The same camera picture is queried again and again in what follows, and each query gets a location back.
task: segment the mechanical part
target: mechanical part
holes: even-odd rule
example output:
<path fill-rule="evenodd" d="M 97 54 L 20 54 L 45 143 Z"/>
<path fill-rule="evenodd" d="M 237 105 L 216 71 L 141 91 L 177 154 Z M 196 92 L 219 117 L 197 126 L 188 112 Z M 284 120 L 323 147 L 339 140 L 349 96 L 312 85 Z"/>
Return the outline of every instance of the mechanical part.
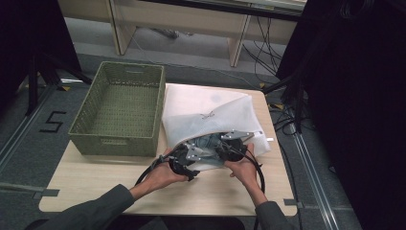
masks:
<path fill-rule="evenodd" d="M 233 130 L 224 135 L 221 135 L 221 140 L 235 140 L 235 139 L 241 139 L 244 137 L 247 137 L 247 139 L 249 139 L 253 136 L 254 136 L 254 132 L 243 132 L 243 131 Z"/>
<path fill-rule="evenodd" d="M 189 178 L 188 181 L 193 180 L 194 177 L 200 173 L 200 171 L 188 170 L 187 166 L 180 164 L 178 159 L 174 156 L 169 157 L 169 166 L 174 173 L 187 176 Z"/>
<path fill-rule="evenodd" d="M 247 151 L 247 146 L 242 144 L 241 139 L 224 141 L 224 144 L 222 148 L 215 150 L 223 161 L 240 161 Z"/>

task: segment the person's left hand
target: person's left hand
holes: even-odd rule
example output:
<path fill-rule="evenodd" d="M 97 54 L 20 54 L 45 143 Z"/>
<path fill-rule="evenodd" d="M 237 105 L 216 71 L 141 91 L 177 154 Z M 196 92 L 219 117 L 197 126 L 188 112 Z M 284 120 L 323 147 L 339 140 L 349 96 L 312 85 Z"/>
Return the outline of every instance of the person's left hand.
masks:
<path fill-rule="evenodd" d="M 168 154 L 170 149 L 167 149 L 164 154 Z M 153 191 L 163 189 L 175 182 L 188 181 L 185 175 L 176 174 L 170 168 L 168 162 L 164 162 L 155 167 L 137 186 L 130 189 L 130 192 L 135 198 L 141 198 Z"/>

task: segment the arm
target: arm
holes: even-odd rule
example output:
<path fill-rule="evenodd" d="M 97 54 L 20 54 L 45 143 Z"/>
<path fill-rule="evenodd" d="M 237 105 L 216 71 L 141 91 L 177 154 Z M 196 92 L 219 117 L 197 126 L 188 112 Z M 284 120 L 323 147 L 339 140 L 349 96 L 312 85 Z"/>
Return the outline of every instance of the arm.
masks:
<path fill-rule="evenodd" d="M 254 158 L 251 154 L 252 152 L 254 152 L 254 145 L 248 144 L 246 155 Z M 262 229 L 295 229 L 295 227 L 287 221 L 278 204 L 273 201 L 268 201 L 267 197 L 259 187 L 257 170 L 248 159 L 243 158 L 238 162 L 226 161 L 224 166 L 232 171 L 230 176 L 236 177 L 241 181 L 242 185 L 247 190 L 256 207 L 257 217 Z"/>
<path fill-rule="evenodd" d="M 127 189 L 118 185 L 101 197 L 73 206 L 51 218 L 38 229 L 104 229 L 136 200 L 178 181 L 185 175 L 175 174 L 168 162 L 158 165 L 140 184 Z"/>

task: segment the person's right hand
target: person's right hand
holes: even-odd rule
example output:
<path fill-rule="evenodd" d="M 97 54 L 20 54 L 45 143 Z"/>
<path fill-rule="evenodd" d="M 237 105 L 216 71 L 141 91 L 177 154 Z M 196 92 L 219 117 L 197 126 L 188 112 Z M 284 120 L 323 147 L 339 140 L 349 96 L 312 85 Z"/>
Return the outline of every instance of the person's right hand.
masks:
<path fill-rule="evenodd" d="M 247 149 L 245 154 L 255 160 L 255 156 L 253 155 L 254 144 L 248 144 Z M 268 201 L 257 182 L 257 169 L 250 160 L 244 157 L 238 162 L 226 161 L 224 162 L 224 166 L 232 171 L 230 174 L 231 177 L 236 177 L 245 186 L 245 189 L 247 189 L 256 207 Z"/>
<path fill-rule="evenodd" d="M 255 160 L 255 156 L 253 155 L 254 144 L 249 143 L 247 145 L 247 149 L 248 150 L 245 154 L 251 159 Z M 247 158 L 243 157 L 237 162 L 225 161 L 224 166 L 232 171 L 230 177 L 236 177 L 247 189 L 258 185 L 257 170 L 254 164 Z"/>

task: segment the hand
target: hand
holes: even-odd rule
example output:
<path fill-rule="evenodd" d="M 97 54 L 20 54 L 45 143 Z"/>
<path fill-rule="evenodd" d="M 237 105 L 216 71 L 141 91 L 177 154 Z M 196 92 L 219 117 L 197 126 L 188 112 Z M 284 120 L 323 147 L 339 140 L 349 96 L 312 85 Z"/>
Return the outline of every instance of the hand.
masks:
<path fill-rule="evenodd" d="M 255 156 L 253 155 L 254 144 L 247 145 L 247 152 L 245 154 L 255 160 Z M 224 166 L 232 171 L 230 177 L 236 177 L 245 186 L 245 189 L 247 189 L 248 194 L 256 207 L 263 202 L 268 201 L 259 187 L 257 181 L 257 169 L 250 160 L 244 157 L 238 162 L 226 161 L 224 162 Z"/>
<path fill-rule="evenodd" d="M 175 182 L 188 181 L 185 175 L 176 174 L 172 171 L 168 162 L 164 162 L 155 167 L 140 184 L 129 191 L 135 199 L 139 199 L 153 191 L 163 189 Z"/>
<path fill-rule="evenodd" d="M 245 154 L 255 160 L 253 153 L 254 144 L 250 143 L 247 145 L 247 152 Z M 230 177 L 236 177 L 246 188 L 258 185 L 257 170 L 254 164 L 247 158 L 243 157 L 237 162 L 226 161 L 224 162 L 224 166 L 232 171 Z"/>

